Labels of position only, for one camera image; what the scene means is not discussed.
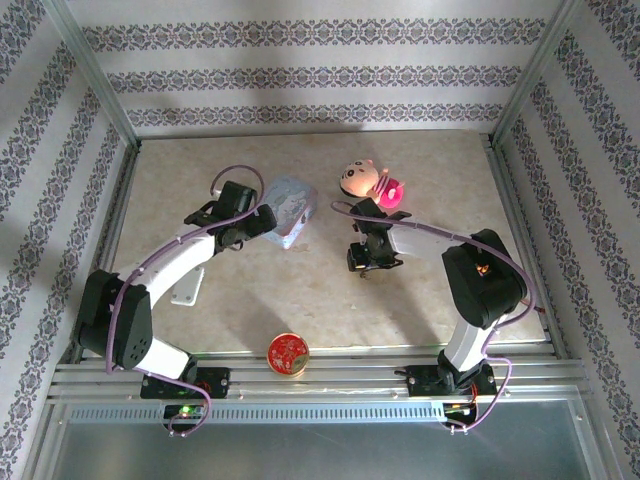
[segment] metal frame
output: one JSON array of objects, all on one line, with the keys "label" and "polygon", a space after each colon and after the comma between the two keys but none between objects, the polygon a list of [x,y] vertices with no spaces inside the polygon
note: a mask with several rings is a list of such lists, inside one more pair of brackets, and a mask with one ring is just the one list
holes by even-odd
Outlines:
[{"label": "metal frame", "polygon": [[124,108],[120,105],[107,76],[100,68],[82,29],[73,17],[67,1],[42,0],[42,4],[120,135],[125,138],[128,145],[137,146],[140,139]]},{"label": "metal frame", "polygon": [[109,201],[109,209],[105,218],[100,240],[93,258],[92,268],[110,270],[116,258],[120,232],[124,225],[125,211],[131,195],[133,175],[136,169],[136,161],[140,149],[135,145],[129,145],[122,158],[120,170],[115,182],[115,188]]},{"label": "metal frame", "polygon": [[582,0],[562,0],[558,9],[549,21],[547,28],[540,37],[540,41],[520,75],[511,97],[507,101],[496,128],[493,130],[492,145],[500,145],[504,136],[515,123],[516,117],[522,110],[527,97],[533,87],[540,80],[543,70],[558,47],[562,35],[566,32]]},{"label": "metal frame", "polygon": [[502,157],[502,151],[500,149],[494,149],[491,146],[487,135],[481,135],[481,139],[487,155],[489,167],[491,168],[491,173],[494,181],[496,182],[496,188],[498,189],[498,195],[500,196],[502,207],[504,208],[507,221],[509,222],[509,227],[511,228],[511,233],[513,234],[513,238],[516,242],[518,254],[520,255],[524,269],[532,276],[539,296],[538,302],[542,304],[546,312],[545,315],[540,315],[540,319],[543,322],[543,326],[545,327],[553,346],[555,347],[558,358],[568,358],[569,356],[565,348],[562,333],[558,326],[558,320],[555,318],[553,308],[551,308],[551,301],[549,299],[547,289],[545,288],[542,271],[540,270],[540,265],[538,265],[536,260],[531,239],[529,238],[529,233],[527,231],[526,222],[522,211],[519,208],[516,192],[509,178],[506,163]]},{"label": "metal frame", "polygon": [[[435,364],[440,349],[312,351],[307,369],[296,379],[273,373],[264,358],[247,354],[201,355],[202,366],[231,369],[229,395],[225,400],[214,401],[209,422],[319,423],[323,415],[324,421],[332,423],[439,421],[443,399],[410,398],[405,379],[394,372],[409,364]],[[498,344],[491,353],[508,354],[514,362],[512,380],[499,402],[569,402],[592,478],[608,478],[582,399],[588,395],[589,386],[581,362],[555,358],[547,343]],[[499,383],[505,369],[498,363],[493,368]],[[28,478],[51,478],[70,423],[160,423],[162,406],[175,402],[141,399],[142,378],[142,374],[131,371],[108,376],[104,360],[96,357],[75,365],[58,365],[46,400],[41,440],[34,445],[27,465]],[[487,403],[491,399],[481,396],[478,401]],[[447,397],[447,403],[465,400],[468,397]],[[329,416],[323,411],[336,413]],[[256,418],[257,412],[264,420]],[[305,416],[314,414],[317,420],[305,420]]]}]

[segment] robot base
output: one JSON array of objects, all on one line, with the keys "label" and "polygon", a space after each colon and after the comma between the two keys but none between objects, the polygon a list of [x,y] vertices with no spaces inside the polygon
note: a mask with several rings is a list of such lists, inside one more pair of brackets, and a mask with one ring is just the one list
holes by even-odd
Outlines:
[{"label": "robot base", "polygon": [[[211,398],[227,398],[229,391],[228,368],[198,367],[195,380],[197,387],[207,391]],[[202,395],[189,388],[182,388],[171,383],[146,376],[142,380],[140,398],[145,400],[202,400]]]},{"label": "robot base", "polygon": [[493,369],[487,363],[483,363],[473,379],[457,392],[451,392],[450,387],[443,384],[438,365],[409,365],[403,372],[396,373],[406,375],[410,397],[446,397],[452,393],[471,395],[472,384],[477,387],[478,395],[497,393]]}]

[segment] patterned wallpaper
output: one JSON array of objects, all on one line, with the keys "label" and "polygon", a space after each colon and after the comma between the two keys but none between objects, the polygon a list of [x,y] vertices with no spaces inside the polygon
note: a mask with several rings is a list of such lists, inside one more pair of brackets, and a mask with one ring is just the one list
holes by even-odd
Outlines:
[{"label": "patterned wallpaper", "polygon": [[147,137],[489,132],[559,0],[104,3],[70,6]]},{"label": "patterned wallpaper", "polygon": [[504,144],[564,340],[640,478],[640,8],[585,1]]},{"label": "patterned wallpaper", "polygon": [[38,0],[0,0],[0,479],[20,478],[124,143]]}]

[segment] cable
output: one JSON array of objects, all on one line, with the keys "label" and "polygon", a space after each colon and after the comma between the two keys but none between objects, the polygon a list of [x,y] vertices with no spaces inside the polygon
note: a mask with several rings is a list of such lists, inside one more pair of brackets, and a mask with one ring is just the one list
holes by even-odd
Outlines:
[{"label": "cable", "polygon": [[[192,230],[191,232],[187,233],[186,235],[182,236],[182,237],[178,237],[172,241],[170,241],[169,243],[167,243],[166,245],[160,247],[158,250],[156,250],[155,252],[153,252],[151,255],[149,255],[149,257],[147,257],[138,268],[136,268],[133,272],[131,272],[131,274],[129,275],[129,277],[124,281],[122,287],[120,288],[120,291],[118,292],[118,295],[116,297],[115,303],[113,305],[113,312],[111,313],[111,321],[109,323],[109,332],[107,335],[107,351],[106,351],[106,371],[107,374],[111,375],[113,374],[114,371],[116,371],[118,368],[114,368],[113,366],[113,346],[115,343],[115,337],[116,337],[116,328],[118,325],[118,315],[120,314],[120,309],[122,308],[122,301],[124,300],[124,295],[127,291],[127,289],[131,286],[131,284],[134,282],[134,280],[136,278],[138,278],[140,275],[142,275],[142,273],[149,268],[151,265],[153,265],[158,259],[160,259],[161,257],[163,257],[164,255],[166,255],[167,253],[169,253],[171,250],[173,250],[174,248],[178,247],[179,245],[182,245],[184,242],[190,240],[193,237],[196,237],[200,234],[202,234],[203,232],[208,232],[211,229],[214,228],[219,228],[219,227],[223,227],[225,225],[230,225],[232,223],[238,222],[244,218],[247,218],[250,215],[253,215],[255,213],[255,211],[258,209],[258,206],[262,203],[262,199],[264,197],[264,179],[262,178],[262,175],[260,175],[260,172],[258,172],[258,170],[256,170],[255,168],[249,166],[249,165],[231,165],[223,170],[220,171],[220,173],[218,173],[215,178],[213,179],[213,182],[211,182],[211,188],[210,188],[210,193],[213,194],[214,190],[215,190],[215,186],[216,183],[218,182],[218,180],[220,179],[220,177],[222,177],[222,175],[224,175],[225,173],[231,171],[231,170],[236,170],[236,169],[245,169],[245,170],[249,170],[250,172],[252,172],[253,174],[255,174],[255,176],[258,178],[258,181],[260,182],[260,195],[258,196],[258,199],[256,200],[255,204],[253,207],[251,207],[249,210],[247,210],[245,213],[242,213],[236,217],[232,217],[226,220],[221,220],[220,222],[214,223],[212,225],[206,225],[204,227],[200,227],[196,230]],[[181,382],[180,380],[174,380],[172,378],[168,378],[168,377],[164,377],[162,375],[157,375],[157,374],[153,374],[150,372],[143,372],[146,375],[149,376],[153,376],[155,378],[158,378],[164,382],[168,382],[168,383],[172,383],[178,387],[182,387],[182,388],[189,388],[191,390],[194,390],[198,393],[201,393],[202,396],[204,397],[205,401],[207,402],[207,408],[206,408],[206,412],[203,413],[202,418],[200,419],[200,421],[198,423],[196,423],[196,425],[194,425],[191,429],[181,432],[180,436],[181,437],[186,437],[190,434],[192,434],[193,432],[195,432],[198,428],[200,428],[204,422],[207,419],[207,415],[209,413],[209,411],[211,410],[211,397],[209,396],[209,394],[202,388],[197,387],[195,385],[191,385],[185,382]],[[171,425],[173,424],[173,420],[169,422],[169,434],[170,435],[174,435],[175,431],[171,428]]]},{"label": "cable", "polygon": [[353,208],[353,205],[348,203],[348,202],[332,202],[331,203],[331,208],[335,212],[338,212],[341,215],[345,215],[345,216],[353,218],[355,220],[362,220],[362,221],[365,221],[365,222],[374,222],[374,223],[386,223],[386,224],[389,224],[389,225],[399,225],[399,226],[403,226],[403,227],[415,228],[415,229],[418,229],[418,230],[424,230],[425,232],[430,233],[432,235],[436,235],[438,237],[443,237],[443,238],[449,239],[451,241],[468,243],[470,245],[473,245],[474,247],[477,247],[477,248],[479,248],[481,250],[484,250],[486,252],[491,253],[495,257],[497,257],[500,260],[502,260],[503,262],[505,262],[511,268],[513,268],[518,273],[518,275],[520,275],[520,277],[524,281],[525,285],[527,286],[527,291],[529,292],[529,301],[528,301],[528,304],[527,304],[526,308],[520,314],[516,315],[515,317],[513,317],[513,318],[511,318],[509,320],[503,321],[500,324],[494,325],[492,327],[492,329],[491,329],[491,332],[487,336],[487,339],[485,340],[484,344],[482,345],[481,352],[482,352],[483,357],[487,361],[504,362],[504,363],[507,364],[507,374],[504,377],[504,381],[502,382],[502,385],[500,386],[500,388],[498,389],[496,395],[493,397],[493,400],[491,400],[491,402],[489,403],[489,406],[484,411],[484,413],[480,416],[480,418],[476,419],[470,425],[465,425],[464,428],[455,428],[452,425],[451,432],[452,433],[456,432],[456,431],[467,432],[468,430],[474,429],[475,427],[480,425],[487,418],[487,416],[491,413],[493,408],[496,406],[496,403],[498,403],[498,399],[500,398],[500,396],[504,392],[504,390],[505,390],[505,388],[506,388],[506,386],[509,383],[509,380],[511,378],[511,372],[513,370],[513,364],[511,363],[511,361],[508,358],[488,357],[487,356],[487,347],[489,346],[489,343],[491,342],[491,339],[493,338],[493,336],[496,333],[498,333],[499,329],[501,329],[503,327],[506,327],[506,326],[509,326],[509,325],[513,325],[514,323],[516,323],[517,321],[521,320],[526,315],[528,315],[532,310],[534,310],[535,305],[536,305],[536,301],[537,301],[537,295],[536,295],[535,287],[534,287],[533,281],[531,280],[531,277],[529,277],[527,272],[525,272],[524,269],[522,267],[520,267],[520,265],[518,265],[511,258],[509,258],[509,256],[503,254],[502,252],[496,250],[493,247],[490,247],[489,245],[485,245],[484,243],[479,242],[478,240],[474,240],[473,238],[466,237],[464,235],[459,235],[457,233],[453,233],[453,232],[450,232],[448,230],[444,230],[442,228],[435,227],[433,225],[422,224],[422,223],[418,223],[418,222],[408,222],[406,220],[392,220],[392,219],[388,219],[388,218],[376,218],[376,217],[365,217],[363,215],[355,215],[355,214],[353,214],[351,212],[346,212],[346,211],[340,209],[339,208],[340,205],[346,205],[349,208]]},{"label": "cable", "polygon": [[474,408],[478,408],[478,402],[477,402],[477,400],[478,400],[478,387],[476,387],[475,383],[471,384],[471,393],[473,395],[473,398],[471,399],[471,405]]},{"label": "cable", "polygon": [[[524,299],[524,298],[522,300],[520,300],[520,303],[523,304],[523,305],[529,305],[529,301]],[[544,307],[539,307],[538,305],[536,305],[535,307],[533,307],[533,309],[536,312],[541,313],[542,315],[546,315],[547,314],[547,311],[544,309]]]}]

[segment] metal extrusion bar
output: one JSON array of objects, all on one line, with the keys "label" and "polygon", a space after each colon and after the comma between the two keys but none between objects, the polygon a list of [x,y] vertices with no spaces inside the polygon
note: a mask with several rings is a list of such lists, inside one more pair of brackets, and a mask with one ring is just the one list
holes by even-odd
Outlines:
[{"label": "metal extrusion bar", "polygon": [[[516,357],[513,361],[509,395],[501,401],[566,400],[588,391],[580,361],[539,357]],[[434,364],[434,357],[371,356],[353,360],[316,356],[305,373],[295,379],[273,373],[260,358],[201,360],[199,364],[207,367],[222,363],[231,369],[231,378],[227,399],[218,401],[221,404],[442,401],[442,398],[409,398],[405,378],[395,373],[409,364]],[[496,382],[500,383],[506,370],[499,363],[492,366]],[[142,375],[137,372],[106,375],[104,362],[60,365],[54,374],[47,402],[159,404],[157,400],[140,399],[141,382]],[[481,396],[478,401],[486,403],[491,399],[491,396]],[[466,400],[467,396],[447,397],[447,402]]]},{"label": "metal extrusion bar", "polygon": [[113,267],[129,196],[131,195],[138,153],[138,147],[129,146],[122,159],[122,166],[116,180],[116,188],[109,203],[109,212],[103,225],[103,231],[100,234],[100,248],[96,252],[96,258],[93,261],[95,268],[111,271]]},{"label": "metal extrusion bar", "polygon": [[[324,424],[324,423],[402,423],[444,422],[442,402],[399,404],[376,402],[363,405],[308,403],[296,405],[215,403],[207,423],[237,424]],[[167,420],[167,413],[157,405],[75,405],[71,423],[158,424]],[[198,416],[178,418],[175,424],[193,422]]]},{"label": "metal extrusion bar", "polygon": [[51,417],[46,423],[46,432],[40,449],[35,452],[31,451],[27,460],[27,468],[23,478],[33,479],[49,479],[53,478],[53,472],[56,466],[55,459],[60,454],[62,442],[72,407],[64,404],[55,405],[51,411]]},{"label": "metal extrusion bar", "polygon": [[579,441],[582,449],[586,452],[585,456],[593,457],[588,461],[604,464],[604,471],[607,476],[595,478],[610,478],[623,480],[622,470],[611,443],[611,437],[605,425],[605,419],[600,414],[600,409],[595,405],[595,399],[592,396],[582,397],[572,401],[570,408],[574,412],[574,427],[578,433]]},{"label": "metal extrusion bar", "polygon": [[506,164],[504,158],[502,157],[502,152],[499,148],[496,150],[489,144],[489,140],[486,135],[481,137],[483,139],[489,167],[491,168],[491,173],[496,182],[498,194],[500,196],[502,206],[507,216],[507,221],[509,222],[509,226],[511,227],[511,232],[513,233],[513,238],[516,242],[518,253],[520,254],[520,258],[524,263],[523,266],[525,270],[533,277],[533,281],[536,285],[536,288],[538,289],[538,302],[541,303],[545,309],[546,314],[543,316],[543,319],[545,320],[546,326],[548,328],[551,342],[559,358],[568,358],[567,350],[562,338],[562,333],[560,332],[560,328],[558,326],[558,320],[553,314],[553,309],[551,308],[551,301],[549,300],[548,292],[546,288],[544,288],[545,283],[542,277],[542,271],[540,270],[540,266],[536,261],[533,246],[531,244],[531,239],[529,238],[529,234],[527,232],[524,216],[522,214],[522,211],[518,207],[518,199],[509,178],[509,174],[506,171]]},{"label": "metal extrusion bar", "polygon": [[[424,347],[417,346],[393,346],[393,347],[329,347],[329,348],[311,348],[311,358],[348,358],[351,360],[366,359],[371,357],[391,358],[391,357],[434,357],[436,358],[445,347],[446,344],[431,345]],[[191,352],[199,360],[228,360],[228,359],[255,359],[262,358],[262,354],[256,354],[250,351],[233,351],[233,352]],[[555,358],[555,350],[550,341],[540,342],[516,342],[516,343],[498,343],[494,341],[487,350],[492,356],[552,356]],[[103,362],[104,359],[95,353],[85,350],[83,352],[82,362],[98,361]]]},{"label": "metal extrusion bar", "polygon": [[511,95],[511,98],[509,98],[509,101],[498,119],[496,128],[493,131],[492,145],[494,147],[502,144],[504,135],[515,122],[515,119],[522,110],[529,93],[535,84],[538,83],[540,75],[542,75],[549,59],[553,56],[553,52],[558,47],[562,35],[567,31],[567,28],[580,5],[582,5],[582,1],[580,0],[562,0],[560,6],[549,21],[547,28],[538,42],[535,52],[520,75],[520,78],[513,89],[513,94]]},{"label": "metal extrusion bar", "polygon": [[53,24],[69,47],[84,74],[89,86],[94,90],[107,115],[129,145],[138,145],[138,137],[124,109],[120,105],[109,80],[100,68],[89,42],[78,26],[66,0],[42,0]]},{"label": "metal extrusion bar", "polygon": [[48,448],[45,444],[47,442],[52,441],[53,435],[49,432],[49,428],[51,428],[52,422],[58,423],[60,420],[55,419],[53,415],[54,410],[59,412],[62,409],[62,405],[45,405],[42,410],[42,415],[40,416],[40,421],[38,422],[38,428],[34,435],[34,441],[31,444],[31,449],[29,450],[29,456],[27,457],[27,463],[24,467],[24,471],[22,473],[23,478],[36,478],[35,470],[40,465],[49,464],[52,462],[50,453],[51,449]]},{"label": "metal extrusion bar", "polygon": [[587,415],[582,399],[576,398],[569,401],[569,411],[573,419],[573,426],[578,435],[578,441],[583,452],[586,452],[584,459],[591,478],[609,478],[605,468],[600,449],[596,443],[594,430]]}]

